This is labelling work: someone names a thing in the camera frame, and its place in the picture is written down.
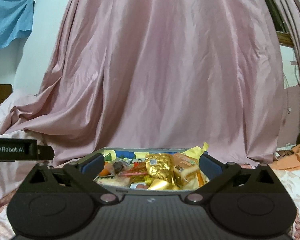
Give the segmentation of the pale pink duvet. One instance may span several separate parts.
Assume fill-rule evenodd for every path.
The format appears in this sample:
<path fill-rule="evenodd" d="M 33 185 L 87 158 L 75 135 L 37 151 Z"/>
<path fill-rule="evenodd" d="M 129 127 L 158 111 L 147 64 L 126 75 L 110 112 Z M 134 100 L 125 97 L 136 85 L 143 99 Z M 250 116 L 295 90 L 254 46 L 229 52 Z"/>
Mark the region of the pale pink duvet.
<path fill-rule="evenodd" d="M 41 135 L 34 132 L 26 132 L 17 130 L 15 132 L 8 132 L 7 130 L 12 126 L 13 111 L 16 109 L 18 103 L 27 99 L 34 99 L 34 96 L 27 95 L 20 90 L 15 90 L 12 94 L 0 104 L 0 138 L 11 139 L 32 139 L 37 141 L 37 146 L 47 146 L 43 143 Z M 3 162 L 21 161 L 21 160 L 0 160 Z M 26 161 L 46 161 L 46 160 L 26 160 Z"/>

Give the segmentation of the orange cloth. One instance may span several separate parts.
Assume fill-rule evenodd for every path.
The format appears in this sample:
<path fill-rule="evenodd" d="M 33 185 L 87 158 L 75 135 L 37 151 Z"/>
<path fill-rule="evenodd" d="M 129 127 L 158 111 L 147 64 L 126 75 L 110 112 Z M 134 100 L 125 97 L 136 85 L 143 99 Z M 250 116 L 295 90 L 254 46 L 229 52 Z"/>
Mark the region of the orange cloth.
<path fill-rule="evenodd" d="M 300 170 L 300 144 L 292 148 L 292 155 L 282 157 L 271 164 L 274 170 L 296 171 Z"/>

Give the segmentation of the bread snack in wrapper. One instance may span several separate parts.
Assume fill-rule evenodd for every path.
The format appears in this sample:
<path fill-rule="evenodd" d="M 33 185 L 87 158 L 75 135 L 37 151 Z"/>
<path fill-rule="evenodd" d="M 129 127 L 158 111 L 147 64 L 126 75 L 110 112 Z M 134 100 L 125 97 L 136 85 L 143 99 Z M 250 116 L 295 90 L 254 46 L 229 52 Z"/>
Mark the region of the bread snack in wrapper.
<path fill-rule="evenodd" d="M 175 183 L 184 189 L 187 184 L 197 178 L 198 160 L 181 153 L 174 153 L 172 157 Z"/>

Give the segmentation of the grey snack box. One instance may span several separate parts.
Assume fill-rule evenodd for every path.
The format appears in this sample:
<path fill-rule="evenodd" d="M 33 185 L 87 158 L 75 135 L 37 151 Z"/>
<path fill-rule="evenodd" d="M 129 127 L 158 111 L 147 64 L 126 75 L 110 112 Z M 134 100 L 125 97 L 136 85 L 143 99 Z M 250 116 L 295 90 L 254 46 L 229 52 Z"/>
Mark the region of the grey snack box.
<path fill-rule="evenodd" d="M 103 150 L 104 168 L 94 181 L 129 189 L 194 191 L 209 181 L 199 168 L 199 158 L 208 148 L 204 142 L 185 151 Z"/>

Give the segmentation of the gold foil snack packet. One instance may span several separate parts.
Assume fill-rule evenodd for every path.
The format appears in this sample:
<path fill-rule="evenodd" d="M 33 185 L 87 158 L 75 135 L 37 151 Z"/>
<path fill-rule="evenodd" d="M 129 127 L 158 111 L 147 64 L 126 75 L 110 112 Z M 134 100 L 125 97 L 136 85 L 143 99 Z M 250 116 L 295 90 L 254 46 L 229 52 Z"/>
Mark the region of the gold foil snack packet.
<path fill-rule="evenodd" d="M 173 157 L 167 153 L 148 153 L 145 157 L 147 172 L 153 178 L 174 183 Z"/>

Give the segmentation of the pink satin curtain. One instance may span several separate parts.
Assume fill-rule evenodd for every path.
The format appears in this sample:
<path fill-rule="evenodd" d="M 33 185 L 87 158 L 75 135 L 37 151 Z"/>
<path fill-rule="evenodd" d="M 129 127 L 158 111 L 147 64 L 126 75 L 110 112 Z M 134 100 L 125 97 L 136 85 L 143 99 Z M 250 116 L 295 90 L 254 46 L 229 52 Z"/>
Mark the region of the pink satin curtain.
<path fill-rule="evenodd" d="M 265 0 L 69 0 L 33 96 L 7 131 L 40 134 L 57 164 L 204 142 L 224 162 L 269 163 L 285 114 Z"/>

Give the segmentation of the blue cloth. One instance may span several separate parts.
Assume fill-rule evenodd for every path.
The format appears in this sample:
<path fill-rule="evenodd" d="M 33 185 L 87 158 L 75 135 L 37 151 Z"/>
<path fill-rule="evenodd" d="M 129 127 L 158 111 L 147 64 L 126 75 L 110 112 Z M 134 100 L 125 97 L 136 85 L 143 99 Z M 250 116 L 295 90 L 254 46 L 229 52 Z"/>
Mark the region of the blue cloth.
<path fill-rule="evenodd" d="M 0 0 L 0 50 L 32 33 L 34 0 Z"/>

